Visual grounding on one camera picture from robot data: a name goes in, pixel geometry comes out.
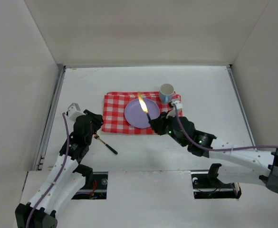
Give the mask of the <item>gold fork green handle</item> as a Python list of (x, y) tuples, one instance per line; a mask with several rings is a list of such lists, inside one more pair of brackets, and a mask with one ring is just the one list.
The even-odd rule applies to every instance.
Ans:
[(93, 137), (96, 139), (96, 140), (99, 140), (100, 142), (102, 142), (113, 154), (117, 155), (118, 152), (113, 149), (110, 145), (108, 145), (107, 143), (105, 143), (98, 134), (94, 134)]

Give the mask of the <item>red checkered cloth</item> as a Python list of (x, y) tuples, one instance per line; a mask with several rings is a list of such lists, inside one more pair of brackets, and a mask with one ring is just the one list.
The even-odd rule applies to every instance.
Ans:
[[(144, 98), (155, 102), (159, 107), (159, 112), (169, 111), (168, 104), (162, 104), (157, 91), (141, 92)], [(137, 127), (127, 121), (125, 117), (125, 108), (137, 98), (137, 92), (108, 92), (104, 96), (102, 131), (107, 133), (120, 134), (154, 134), (151, 127)]]

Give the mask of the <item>gold knife green handle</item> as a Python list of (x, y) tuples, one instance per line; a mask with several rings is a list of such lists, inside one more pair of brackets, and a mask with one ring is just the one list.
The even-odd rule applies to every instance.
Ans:
[(137, 96), (138, 96), (138, 100), (139, 100), (139, 104), (141, 106), (141, 109), (146, 113), (148, 121), (150, 122), (151, 118), (150, 118), (150, 115), (149, 115), (149, 112), (148, 112), (148, 108), (147, 108), (147, 105), (146, 105), (145, 101), (143, 100), (143, 97), (142, 97), (141, 93), (138, 92)]

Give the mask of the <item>blue mug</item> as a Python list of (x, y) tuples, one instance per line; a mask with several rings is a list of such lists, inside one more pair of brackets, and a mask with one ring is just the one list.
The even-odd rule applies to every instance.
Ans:
[(162, 104), (168, 104), (174, 95), (174, 87), (171, 84), (163, 84), (159, 89), (159, 98)]

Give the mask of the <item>purple plate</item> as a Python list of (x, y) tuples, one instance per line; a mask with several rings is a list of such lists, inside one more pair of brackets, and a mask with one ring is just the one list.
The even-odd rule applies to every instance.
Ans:
[[(143, 99), (147, 108), (148, 113), (151, 119), (156, 119), (160, 115), (160, 109), (156, 102), (152, 101), (151, 99), (144, 98)], [(141, 109), (138, 99), (134, 99), (130, 101), (124, 110), (124, 115), (126, 121), (133, 127), (145, 129), (149, 128), (149, 120), (147, 114)]]

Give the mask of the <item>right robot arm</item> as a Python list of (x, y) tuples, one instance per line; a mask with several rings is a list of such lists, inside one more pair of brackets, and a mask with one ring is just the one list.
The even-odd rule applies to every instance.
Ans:
[(157, 135), (170, 136), (191, 154), (235, 164), (234, 167), (221, 163), (211, 165), (207, 180), (214, 188), (240, 182), (264, 186), (278, 194), (278, 146), (273, 147), (274, 151), (270, 151), (269, 146), (262, 146), (260, 151), (258, 146), (237, 148), (227, 144), (221, 149), (214, 149), (217, 137), (196, 130), (194, 123), (186, 117), (172, 117), (163, 112), (158, 118), (148, 120)]

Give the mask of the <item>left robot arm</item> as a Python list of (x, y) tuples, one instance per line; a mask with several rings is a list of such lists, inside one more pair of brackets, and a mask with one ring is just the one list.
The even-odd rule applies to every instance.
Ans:
[(74, 195), (92, 180), (92, 168), (81, 161), (89, 151), (94, 134), (103, 125), (103, 117), (88, 110), (80, 111), (74, 104), (62, 114), (64, 122), (73, 122), (73, 131), (67, 131), (67, 139), (57, 156), (54, 167), (46, 180), (26, 203), (15, 210), (19, 228), (55, 228), (58, 215)]

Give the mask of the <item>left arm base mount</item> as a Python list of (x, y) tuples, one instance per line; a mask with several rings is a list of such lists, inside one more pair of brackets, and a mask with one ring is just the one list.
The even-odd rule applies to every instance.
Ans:
[(94, 172), (92, 179), (72, 197), (73, 200), (105, 200), (107, 198), (108, 172)]

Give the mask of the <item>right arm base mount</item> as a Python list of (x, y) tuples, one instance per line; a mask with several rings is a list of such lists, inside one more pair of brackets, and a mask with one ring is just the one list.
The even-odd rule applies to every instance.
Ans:
[(242, 195), (238, 183), (223, 183), (218, 179), (219, 163), (208, 170), (191, 171), (193, 195), (195, 199), (239, 199)]

